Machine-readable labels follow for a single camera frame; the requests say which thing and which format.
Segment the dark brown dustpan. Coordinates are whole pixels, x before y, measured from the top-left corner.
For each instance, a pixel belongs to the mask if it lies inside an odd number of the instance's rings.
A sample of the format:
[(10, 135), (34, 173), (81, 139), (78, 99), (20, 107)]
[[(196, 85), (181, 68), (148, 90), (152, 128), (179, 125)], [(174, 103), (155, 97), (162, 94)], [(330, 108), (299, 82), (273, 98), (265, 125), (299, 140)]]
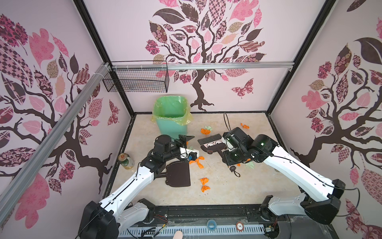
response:
[(165, 172), (161, 172), (155, 178), (165, 178), (166, 185), (173, 188), (190, 187), (190, 169), (188, 162), (172, 162), (165, 167)]

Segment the dark brown hand brush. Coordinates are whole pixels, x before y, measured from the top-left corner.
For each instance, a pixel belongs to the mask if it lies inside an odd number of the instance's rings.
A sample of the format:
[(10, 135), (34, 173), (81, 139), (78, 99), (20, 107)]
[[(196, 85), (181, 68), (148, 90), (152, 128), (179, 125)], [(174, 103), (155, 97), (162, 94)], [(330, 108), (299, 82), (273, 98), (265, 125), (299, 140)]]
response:
[[(215, 134), (205, 138), (198, 139), (198, 143), (201, 146), (201, 150), (207, 154), (213, 154), (217, 152), (220, 157), (223, 157), (223, 152), (227, 150), (225, 143), (223, 142), (223, 136), (221, 134)], [(234, 173), (236, 177), (241, 177), (240, 173), (236, 171), (236, 165), (228, 166), (229, 170)]]

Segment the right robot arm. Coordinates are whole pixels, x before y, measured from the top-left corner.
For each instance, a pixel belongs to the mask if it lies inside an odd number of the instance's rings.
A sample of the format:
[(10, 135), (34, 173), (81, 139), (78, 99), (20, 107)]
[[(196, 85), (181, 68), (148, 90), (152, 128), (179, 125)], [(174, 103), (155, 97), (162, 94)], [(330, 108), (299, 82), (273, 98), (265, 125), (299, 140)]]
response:
[(228, 166), (247, 160), (264, 163), (301, 188), (302, 193), (293, 197), (267, 196), (259, 210), (263, 219), (303, 215), (320, 224), (329, 225), (337, 216), (341, 206), (340, 198), (345, 191), (345, 183), (341, 180), (331, 180), (316, 173), (265, 134), (252, 138), (236, 127), (225, 132), (222, 141), (227, 150), (221, 153), (221, 157)]

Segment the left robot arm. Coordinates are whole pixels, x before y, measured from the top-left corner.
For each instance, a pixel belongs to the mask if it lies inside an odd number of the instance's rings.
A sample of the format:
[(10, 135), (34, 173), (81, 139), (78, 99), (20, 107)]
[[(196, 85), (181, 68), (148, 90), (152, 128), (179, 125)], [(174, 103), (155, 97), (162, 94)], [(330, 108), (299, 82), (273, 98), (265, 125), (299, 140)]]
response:
[(177, 139), (165, 134), (158, 136), (153, 149), (122, 186), (100, 202), (91, 201), (84, 208), (77, 237), (116, 239), (130, 226), (152, 221), (154, 204), (145, 199), (132, 206), (129, 204), (157, 178), (166, 178), (166, 184), (174, 188), (191, 185), (189, 162), (196, 161), (200, 156), (198, 150), (187, 148), (191, 139), (193, 137), (187, 135), (179, 135)]

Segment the long orange paper scrap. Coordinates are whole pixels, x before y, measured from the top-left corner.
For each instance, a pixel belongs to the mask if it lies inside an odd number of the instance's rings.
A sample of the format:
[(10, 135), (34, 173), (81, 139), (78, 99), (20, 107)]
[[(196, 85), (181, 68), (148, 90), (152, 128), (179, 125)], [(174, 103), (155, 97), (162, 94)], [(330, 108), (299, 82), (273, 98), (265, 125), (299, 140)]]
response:
[(203, 156), (200, 156), (196, 160), (190, 160), (189, 164), (196, 163), (200, 169), (204, 169), (204, 166), (201, 164), (201, 160), (205, 160), (205, 158)]

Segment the green trash bin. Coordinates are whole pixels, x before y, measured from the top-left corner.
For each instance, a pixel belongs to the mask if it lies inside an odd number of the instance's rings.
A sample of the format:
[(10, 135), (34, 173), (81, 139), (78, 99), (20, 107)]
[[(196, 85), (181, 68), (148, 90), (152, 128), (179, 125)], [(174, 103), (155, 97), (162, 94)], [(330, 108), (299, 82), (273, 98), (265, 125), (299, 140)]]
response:
[(186, 135), (188, 133), (188, 125), (179, 125), (170, 121), (156, 122), (161, 134), (169, 135), (172, 138), (179, 138), (179, 134)]

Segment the light green bin liner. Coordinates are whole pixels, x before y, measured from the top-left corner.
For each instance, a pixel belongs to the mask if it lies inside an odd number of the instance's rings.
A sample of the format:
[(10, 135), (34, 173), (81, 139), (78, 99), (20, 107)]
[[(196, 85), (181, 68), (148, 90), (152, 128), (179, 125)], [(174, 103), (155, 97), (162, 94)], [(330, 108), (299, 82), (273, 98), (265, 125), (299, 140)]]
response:
[(193, 116), (187, 98), (162, 96), (154, 103), (151, 120), (152, 122), (170, 121), (184, 126), (193, 120)]

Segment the green drink can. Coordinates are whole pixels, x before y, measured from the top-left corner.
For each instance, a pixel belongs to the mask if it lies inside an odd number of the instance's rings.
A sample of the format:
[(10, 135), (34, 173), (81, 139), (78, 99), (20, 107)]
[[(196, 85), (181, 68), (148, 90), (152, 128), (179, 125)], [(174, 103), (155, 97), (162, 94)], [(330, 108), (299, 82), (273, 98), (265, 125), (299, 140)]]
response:
[(126, 170), (130, 170), (134, 167), (134, 161), (127, 153), (121, 153), (117, 158), (119, 164)]

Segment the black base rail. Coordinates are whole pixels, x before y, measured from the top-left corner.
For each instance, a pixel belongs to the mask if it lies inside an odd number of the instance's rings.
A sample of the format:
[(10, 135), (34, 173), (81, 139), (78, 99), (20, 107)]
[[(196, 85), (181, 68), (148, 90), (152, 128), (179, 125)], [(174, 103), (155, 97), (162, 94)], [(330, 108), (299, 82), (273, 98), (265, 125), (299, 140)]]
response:
[(172, 237), (183, 239), (337, 239), (332, 225), (319, 224), (307, 216), (284, 215), (272, 220), (260, 217), (258, 204), (156, 206), (152, 221), (138, 222), (130, 227), (207, 226), (211, 231), (220, 225), (235, 225), (243, 231), (247, 225), (263, 225), (264, 235), (185, 237), (177, 231)]

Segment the aluminium frame bar back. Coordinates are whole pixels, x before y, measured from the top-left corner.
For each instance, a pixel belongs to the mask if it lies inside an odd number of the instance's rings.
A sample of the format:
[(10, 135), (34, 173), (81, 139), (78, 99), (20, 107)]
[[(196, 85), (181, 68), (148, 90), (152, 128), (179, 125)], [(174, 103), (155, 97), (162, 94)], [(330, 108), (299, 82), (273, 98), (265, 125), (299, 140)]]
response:
[(159, 70), (213, 70), (213, 69), (266, 69), (287, 68), (292, 69), (294, 62), (234, 62), (234, 63), (188, 63), (188, 64), (130, 64), (115, 65), (112, 69), (159, 69)]

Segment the aluminium frame bar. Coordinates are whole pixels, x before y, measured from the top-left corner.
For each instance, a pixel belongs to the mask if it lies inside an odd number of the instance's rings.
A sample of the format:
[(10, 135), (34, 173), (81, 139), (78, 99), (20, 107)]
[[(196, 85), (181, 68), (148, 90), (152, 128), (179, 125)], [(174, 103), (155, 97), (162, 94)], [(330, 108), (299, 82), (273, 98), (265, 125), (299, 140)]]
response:
[(234, 62), (234, 63), (188, 63), (188, 64), (130, 64), (115, 65), (112, 69), (159, 69), (159, 70), (213, 70), (213, 69), (266, 69), (287, 68), (292, 69), (294, 62)]
[(81, 93), (75, 98), (73, 103), (59, 119), (53, 127), (51, 133), (43, 140), (43, 142), (35, 150), (31, 159), (22, 167), (20, 172), (15, 176), (13, 181), (8, 185), (1, 195), (1, 223), (5, 221), (12, 209), (15, 207), (27, 187), (31, 184), (37, 173), (40, 171), (44, 162), (48, 159), (58, 142), (61, 140), (71, 123), (78, 115), (81, 108), (91, 97), (94, 89), (102, 81), (104, 76), (109, 72), (110, 64), (104, 62), (99, 66), (95, 73), (91, 76), (90, 82), (85, 85)]

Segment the aluminium frame bar left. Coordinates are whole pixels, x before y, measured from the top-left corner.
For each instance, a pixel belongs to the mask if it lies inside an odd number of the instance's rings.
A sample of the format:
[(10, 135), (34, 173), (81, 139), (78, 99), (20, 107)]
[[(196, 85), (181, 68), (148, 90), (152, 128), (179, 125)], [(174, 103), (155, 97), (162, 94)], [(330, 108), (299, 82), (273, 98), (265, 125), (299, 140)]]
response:
[(91, 97), (94, 89), (102, 81), (104, 76), (109, 72), (110, 64), (104, 62), (99, 66), (95, 73), (91, 76), (90, 82), (85, 85), (81, 93), (75, 98), (73, 103), (59, 119), (53, 127), (51, 133), (43, 140), (43, 142), (35, 150), (31, 159), (22, 167), (20, 172), (15, 176), (13, 181), (8, 185), (1, 195), (1, 223), (5, 221), (12, 209), (15, 207), (27, 187), (31, 184), (37, 173), (40, 171), (44, 162), (48, 159), (58, 142), (61, 140), (71, 123), (78, 115), (81, 108)]

